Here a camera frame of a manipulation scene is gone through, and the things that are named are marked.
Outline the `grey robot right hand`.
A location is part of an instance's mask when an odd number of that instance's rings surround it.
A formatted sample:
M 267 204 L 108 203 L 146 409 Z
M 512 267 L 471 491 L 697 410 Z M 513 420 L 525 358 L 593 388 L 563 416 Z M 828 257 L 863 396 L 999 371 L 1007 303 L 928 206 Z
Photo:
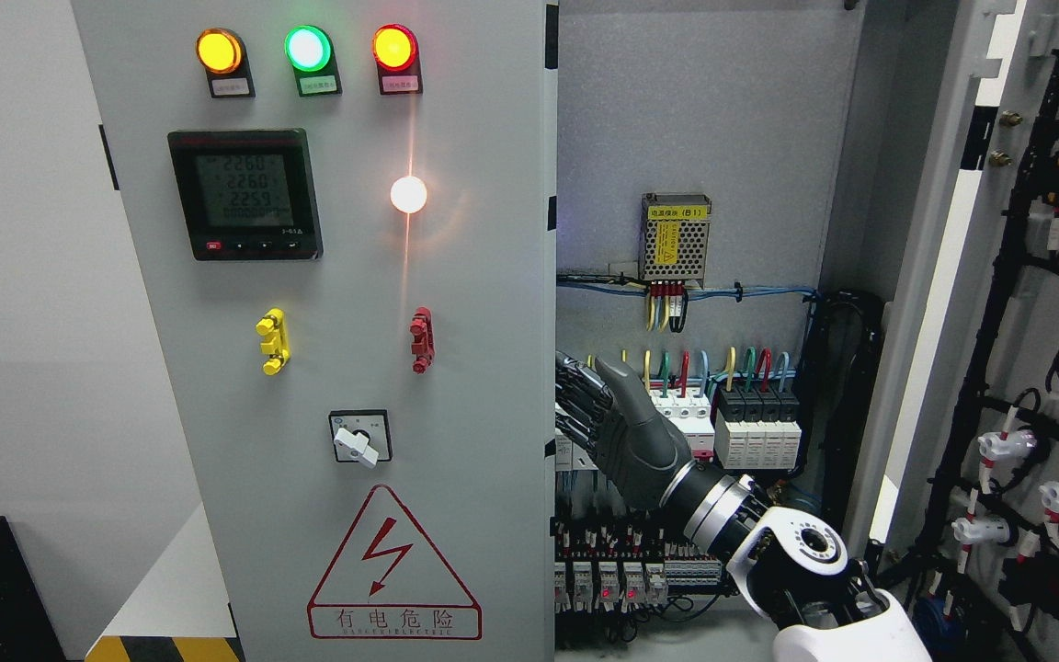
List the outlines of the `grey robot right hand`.
M 555 353 L 555 426 L 584 448 L 618 487 L 627 506 L 689 503 L 694 464 L 688 442 L 620 360 L 593 368 Z

